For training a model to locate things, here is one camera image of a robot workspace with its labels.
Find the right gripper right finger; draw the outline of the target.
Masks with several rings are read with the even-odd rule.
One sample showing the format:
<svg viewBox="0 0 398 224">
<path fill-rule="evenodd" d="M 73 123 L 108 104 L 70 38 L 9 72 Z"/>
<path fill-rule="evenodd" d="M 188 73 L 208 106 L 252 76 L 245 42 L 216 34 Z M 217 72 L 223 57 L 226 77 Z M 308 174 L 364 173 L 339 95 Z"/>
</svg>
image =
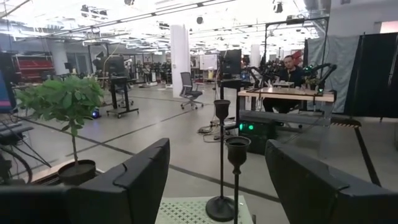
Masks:
<svg viewBox="0 0 398 224">
<path fill-rule="evenodd" d="M 290 224 L 358 224 L 355 210 L 340 198 L 352 175 L 276 140 L 267 141 L 265 160 Z"/>
</svg>

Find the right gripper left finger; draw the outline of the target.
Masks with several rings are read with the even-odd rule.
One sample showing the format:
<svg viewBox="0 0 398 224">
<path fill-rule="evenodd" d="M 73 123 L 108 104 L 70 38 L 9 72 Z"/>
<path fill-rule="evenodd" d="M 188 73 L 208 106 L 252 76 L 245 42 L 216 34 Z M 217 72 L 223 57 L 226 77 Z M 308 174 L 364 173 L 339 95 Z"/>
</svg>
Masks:
<svg viewBox="0 0 398 224">
<path fill-rule="evenodd" d="M 68 191 L 71 224 L 154 224 L 170 162 L 170 139 Z"/>
</svg>

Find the black candlestick holder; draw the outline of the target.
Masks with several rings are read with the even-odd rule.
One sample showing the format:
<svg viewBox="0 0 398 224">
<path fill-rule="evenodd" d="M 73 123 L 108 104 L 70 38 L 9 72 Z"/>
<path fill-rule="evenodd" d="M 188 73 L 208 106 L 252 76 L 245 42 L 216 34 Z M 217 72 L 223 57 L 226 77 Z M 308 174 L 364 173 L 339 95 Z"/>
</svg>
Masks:
<svg viewBox="0 0 398 224">
<path fill-rule="evenodd" d="M 214 221 L 229 222 L 234 219 L 234 200 L 224 195 L 224 121 L 229 115 L 229 100 L 215 100 L 215 115 L 220 121 L 220 195 L 206 203 L 206 214 Z"/>
<path fill-rule="evenodd" d="M 240 167 L 246 162 L 247 151 L 251 140 L 242 137 L 234 136 L 227 138 L 225 144 L 228 149 L 228 160 L 233 166 L 234 174 L 234 224 L 238 224 L 239 215 L 239 176 L 241 174 Z"/>
</svg>

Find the green perforated metal shelf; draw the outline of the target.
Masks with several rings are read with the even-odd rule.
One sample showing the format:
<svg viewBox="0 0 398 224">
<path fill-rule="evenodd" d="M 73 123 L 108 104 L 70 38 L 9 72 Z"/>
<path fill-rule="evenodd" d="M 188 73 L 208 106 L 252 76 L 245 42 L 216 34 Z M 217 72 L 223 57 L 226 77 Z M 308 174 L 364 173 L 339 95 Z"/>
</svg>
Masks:
<svg viewBox="0 0 398 224">
<path fill-rule="evenodd" d="M 164 197 L 155 224 L 234 224 L 234 219 L 217 222 L 206 214 L 206 203 L 211 198 L 213 197 Z M 257 224 L 256 216 L 249 213 L 242 195 L 239 196 L 238 224 Z"/>
</svg>

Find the black computer green lights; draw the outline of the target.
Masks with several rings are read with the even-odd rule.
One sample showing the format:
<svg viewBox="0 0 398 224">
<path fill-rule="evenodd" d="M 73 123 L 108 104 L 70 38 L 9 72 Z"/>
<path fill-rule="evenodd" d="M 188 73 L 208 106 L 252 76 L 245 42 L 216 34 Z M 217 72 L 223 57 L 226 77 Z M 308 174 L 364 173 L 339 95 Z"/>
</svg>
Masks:
<svg viewBox="0 0 398 224">
<path fill-rule="evenodd" d="M 264 155 L 266 142 L 276 139 L 276 125 L 274 121 L 254 122 L 241 120 L 239 123 L 239 135 L 251 140 L 248 152 Z"/>
</svg>

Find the potted green plant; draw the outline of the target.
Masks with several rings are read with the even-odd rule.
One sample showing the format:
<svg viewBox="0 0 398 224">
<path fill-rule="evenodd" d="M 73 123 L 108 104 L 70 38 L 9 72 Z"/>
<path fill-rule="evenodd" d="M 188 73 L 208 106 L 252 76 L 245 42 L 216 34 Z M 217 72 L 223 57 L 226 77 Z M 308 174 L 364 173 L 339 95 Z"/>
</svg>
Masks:
<svg viewBox="0 0 398 224">
<path fill-rule="evenodd" d="M 46 121 L 56 120 L 64 124 L 62 131 L 72 137 L 73 162 L 58 170 L 58 177 L 65 185 L 80 185 L 95 177 L 96 163 L 78 158 L 76 137 L 78 131 L 92 118 L 101 106 L 103 90 L 94 78 L 75 75 L 64 79 L 46 80 L 41 85 L 16 90 L 19 106 L 33 111 L 32 116 Z"/>
</svg>

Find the person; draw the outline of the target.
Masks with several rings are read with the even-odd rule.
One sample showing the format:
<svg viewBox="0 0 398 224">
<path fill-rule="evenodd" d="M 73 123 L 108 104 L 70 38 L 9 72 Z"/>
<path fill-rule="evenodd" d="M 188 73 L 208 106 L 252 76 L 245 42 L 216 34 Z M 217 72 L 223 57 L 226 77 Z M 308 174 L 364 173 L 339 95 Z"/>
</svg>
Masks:
<svg viewBox="0 0 398 224">
<path fill-rule="evenodd" d="M 291 55 L 284 58 L 284 69 L 278 73 L 279 80 L 285 82 L 293 82 L 294 87 L 301 87 L 303 84 L 304 71 L 294 64 Z M 277 98 L 264 98 L 263 106 L 266 112 L 274 112 L 276 109 L 279 113 L 288 113 L 300 104 L 299 100 L 286 100 Z"/>
</svg>

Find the grey curtain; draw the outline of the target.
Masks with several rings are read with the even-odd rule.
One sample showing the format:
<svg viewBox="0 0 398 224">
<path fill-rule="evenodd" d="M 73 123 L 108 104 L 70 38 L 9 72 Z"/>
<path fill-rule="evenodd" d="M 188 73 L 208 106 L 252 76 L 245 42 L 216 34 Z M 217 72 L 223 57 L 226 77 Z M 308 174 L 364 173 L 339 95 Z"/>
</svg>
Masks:
<svg viewBox="0 0 398 224">
<path fill-rule="evenodd" d="M 359 44 L 359 36 L 328 36 L 325 50 L 323 50 L 323 38 L 308 39 L 307 43 L 309 65 L 320 65 L 322 63 L 337 65 L 337 69 L 326 79 L 325 88 L 326 90 L 336 91 L 333 113 L 343 113 Z"/>
</svg>

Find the black partition panel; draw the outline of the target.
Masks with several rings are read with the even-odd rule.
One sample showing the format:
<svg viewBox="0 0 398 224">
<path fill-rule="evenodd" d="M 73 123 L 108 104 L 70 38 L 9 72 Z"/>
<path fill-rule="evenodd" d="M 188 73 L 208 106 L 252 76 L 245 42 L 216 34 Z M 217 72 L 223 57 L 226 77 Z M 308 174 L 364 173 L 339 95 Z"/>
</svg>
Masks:
<svg viewBox="0 0 398 224">
<path fill-rule="evenodd" d="M 398 118 L 398 33 L 359 37 L 343 114 Z"/>
</svg>

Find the white round pillar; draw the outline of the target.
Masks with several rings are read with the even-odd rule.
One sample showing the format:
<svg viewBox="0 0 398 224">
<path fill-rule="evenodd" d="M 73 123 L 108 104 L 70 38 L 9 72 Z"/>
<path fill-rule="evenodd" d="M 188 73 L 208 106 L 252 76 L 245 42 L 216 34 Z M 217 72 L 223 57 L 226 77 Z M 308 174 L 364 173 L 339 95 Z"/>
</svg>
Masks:
<svg viewBox="0 0 398 224">
<path fill-rule="evenodd" d="M 170 26 L 170 56 L 172 93 L 174 98 L 179 98 L 183 88 L 181 73 L 190 71 L 189 33 L 184 24 Z"/>
</svg>

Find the black monitor on stand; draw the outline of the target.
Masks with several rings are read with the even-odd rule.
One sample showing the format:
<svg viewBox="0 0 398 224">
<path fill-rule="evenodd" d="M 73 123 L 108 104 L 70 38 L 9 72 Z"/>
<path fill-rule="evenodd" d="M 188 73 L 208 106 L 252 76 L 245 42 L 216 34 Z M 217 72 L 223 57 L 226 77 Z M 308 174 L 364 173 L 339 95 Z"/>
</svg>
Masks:
<svg viewBox="0 0 398 224">
<path fill-rule="evenodd" d="M 217 78 L 220 88 L 220 99 L 224 99 L 224 89 L 230 88 L 236 91 L 236 114 L 234 117 L 234 128 L 240 125 L 240 110 L 244 105 L 238 93 L 247 87 L 252 87 L 250 81 L 240 77 L 241 74 L 241 50 L 225 50 L 220 52 L 218 68 L 220 73 Z"/>
</svg>

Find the whiteboard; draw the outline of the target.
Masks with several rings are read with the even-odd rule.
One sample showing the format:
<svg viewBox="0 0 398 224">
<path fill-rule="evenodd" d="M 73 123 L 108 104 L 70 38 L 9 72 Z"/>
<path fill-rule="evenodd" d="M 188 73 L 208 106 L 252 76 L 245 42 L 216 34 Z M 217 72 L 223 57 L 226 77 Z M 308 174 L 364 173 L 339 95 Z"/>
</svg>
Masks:
<svg viewBox="0 0 398 224">
<path fill-rule="evenodd" d="M 218 55 L 217 54 L 200 55 L 199 66 L 200 70 L 217 70 Z"/>
</svg>

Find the red storage shelf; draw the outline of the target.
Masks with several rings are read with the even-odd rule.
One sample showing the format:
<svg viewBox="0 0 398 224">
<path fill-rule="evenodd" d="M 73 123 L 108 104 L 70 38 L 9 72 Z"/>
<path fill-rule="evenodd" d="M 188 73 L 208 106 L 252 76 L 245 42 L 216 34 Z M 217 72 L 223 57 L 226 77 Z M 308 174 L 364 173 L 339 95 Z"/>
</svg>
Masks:
<svg viewBox="0 0 398 224">
<path fill-rule="evenodd" d="M 22 83 L 42 83 L 48 75 L 55 74 L 51 56 L 15 55 L 13 62 Z"/>
</svg>

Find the black framed computer monitor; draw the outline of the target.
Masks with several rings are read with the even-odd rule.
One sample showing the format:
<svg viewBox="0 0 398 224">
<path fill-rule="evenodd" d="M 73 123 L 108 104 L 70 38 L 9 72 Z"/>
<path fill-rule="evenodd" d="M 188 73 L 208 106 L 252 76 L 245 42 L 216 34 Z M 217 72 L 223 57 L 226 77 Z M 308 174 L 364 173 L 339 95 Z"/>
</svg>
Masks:
<svg viewBox="0 0 398 224">
<path fill-rule="evenodd" d="M 15 77 L 12 55 L 0 51 L 0 114 L 17 111 L 16 98 L 12 89 Z"/>
</svg>

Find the wooden table grey frame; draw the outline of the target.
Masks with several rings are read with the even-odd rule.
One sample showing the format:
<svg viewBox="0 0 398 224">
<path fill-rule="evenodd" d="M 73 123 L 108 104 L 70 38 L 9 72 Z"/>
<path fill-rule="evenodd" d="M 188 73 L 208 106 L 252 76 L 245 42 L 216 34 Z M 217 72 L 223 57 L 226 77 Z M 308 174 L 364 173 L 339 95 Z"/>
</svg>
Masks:
<svg viewBox="0 0 398 224">
<path fill-rule="evenodd" d="M 243 90 L 238 93 L 238 96 L 240 100 L 239 118 L 243 118 L 248 121 L 271 119 L 284 123 L 309 124 L 314 126 L 329 126 L 331 124 L 331 114 L 335 102 L 335 97 L 333 93 L 318 93 L 315 90 L 297 90 L 295 88 L 265 87 L 258 90 Z M 321 102 L 323 103 L 323 114 L 279 114 L 265 111 L 247 110 L 246 97 Z"/>
</svg>

